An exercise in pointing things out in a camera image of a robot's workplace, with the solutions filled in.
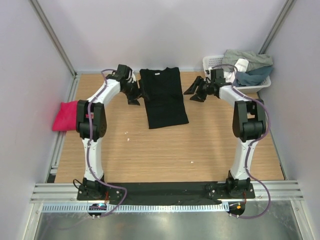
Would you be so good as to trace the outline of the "black t shirt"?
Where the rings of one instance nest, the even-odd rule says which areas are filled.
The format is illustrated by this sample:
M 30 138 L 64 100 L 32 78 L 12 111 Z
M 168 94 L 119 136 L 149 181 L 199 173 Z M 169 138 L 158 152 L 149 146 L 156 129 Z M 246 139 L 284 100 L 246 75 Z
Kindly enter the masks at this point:
M 150 98 L 144 101 L 148 127 L 158 129 L 188 124 L 179 68 L 141 69 L 139 73 Z

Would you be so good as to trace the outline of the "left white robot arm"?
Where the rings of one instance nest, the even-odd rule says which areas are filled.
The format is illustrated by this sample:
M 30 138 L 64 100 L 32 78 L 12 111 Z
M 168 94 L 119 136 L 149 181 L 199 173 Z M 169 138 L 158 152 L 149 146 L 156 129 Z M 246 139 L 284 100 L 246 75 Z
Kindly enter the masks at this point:
M 85 172 L 79 185 L 77 199 L 101 200 L 115 190 L 116 198 L 125 198 L 127 189 L 106 183 L 102 166 L 102 141 L 107 132 L 105 107 L 119 93 L 124 93 L 130 104 L 138 104 L 142 96 L 134 71 L 119 64 L 117 69 L 104 69 L 102 86 L 88 99 L 76 106 L 76 131 L 82 140 Z

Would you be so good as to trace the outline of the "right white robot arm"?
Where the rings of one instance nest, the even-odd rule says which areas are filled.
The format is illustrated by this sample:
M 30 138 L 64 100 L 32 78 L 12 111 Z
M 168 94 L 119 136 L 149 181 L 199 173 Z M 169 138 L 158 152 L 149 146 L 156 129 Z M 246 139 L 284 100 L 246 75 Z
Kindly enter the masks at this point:
M 233 107 L 232 132 L 237 138 L 233 165 L 224 184 L 218 184 L 211 193 L 221 191 L 227 198 L 255 197 L 250 168 L 255 148 L 267 132 L 267 116 L 260 100 L 253 99 L 226 82 L 221 68 L 209 70 L 209 76 L 197 76 L 183 93 L 192 95 L 190 100 L 204 102 L 208 95 L 226 101 Z

